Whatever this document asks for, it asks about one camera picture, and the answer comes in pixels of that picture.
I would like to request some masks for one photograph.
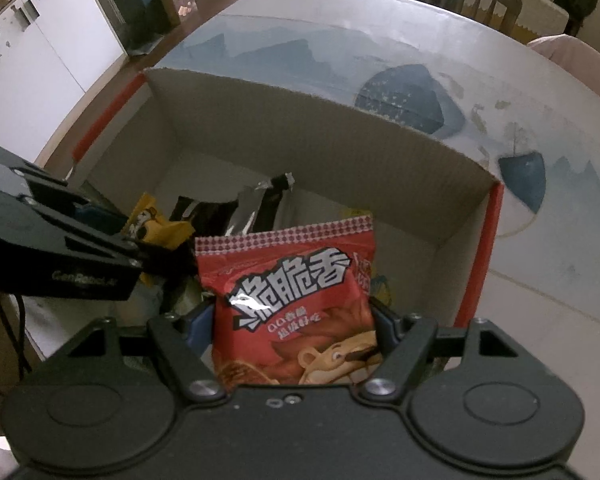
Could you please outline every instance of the snack wrapper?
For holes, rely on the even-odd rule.
[[[366,379],[381,360],[368,306],[374,250],[369,216],[196,238],[224,386]]]
[[[284,227],[293,185],[293,176],[285,173],[254,187],[245,186],[231,202],[200,202],[180,196],[170,220],[190,222],[197,237],[277,230]]]
[[[371,211],[367,209],[355,209],[347,207],[342,211],[343,218],[352,218],[353,216],[366,216],[369,215],[373,218]],[[391,306],[392,297],[391,289],[389,288],[389,280],[383,274],[378,274],[376,266],[371,266],[371,287],[369,290],[369,296],[376,298],[384,306]]]
[[[167,220],[156,208],[155,198],[144,193],[129,216],[122,233],[135,240],[173,251],[193,234],[193,227],[188,222]]]

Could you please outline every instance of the open cardboard box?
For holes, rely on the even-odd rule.
[[[502,186],[425,134],[307,94],[189,70],[150,69],[74,151],[70,179],[123,212],[143,192],[165,214],[179,195],[234,199],[245,185],[291,171],[294,225],[375,219],[376,269],[392,309],[463,326],[475,313]]]

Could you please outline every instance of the bolt head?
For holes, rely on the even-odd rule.
[[[368,393],[377,396],[391,395],[396,391],[395,383],[390,379],[371,379],[364,387]]]
[[[302,397],[296,394],[289,394],[285,397],[285,402],[287,404],[299,404],[302,402]]]
[[[218,394],[222,386],[213,379],[203,379],[201,381],[193,381],[189,385],[189,391],[199,397],[213,397]]]
[[[282,408],[285,405],[282,399],[276,399],[272,397],[271,399],[267,399],[264,402],[270,408]]]

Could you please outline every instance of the table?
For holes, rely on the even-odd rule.
[[[241,0],[158,66],[366,109],[391,95],[400,104],[382,109],[405,124],[441,113],[444,125],[429,133],[507,185],[478,312],[583,397],[587,425],[572,463],[600,478],[597,95],[511,38],[412,0]]]

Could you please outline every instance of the white cabinet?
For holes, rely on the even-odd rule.
[[[124,54],[96,0],[22,0],[84,91]]]
[[[0,146],[35,161],[124,55],[96,0],[13,0],[0,13]]]
[[[84,92],[21,5],[0,14],[0,145],[34,161]]]

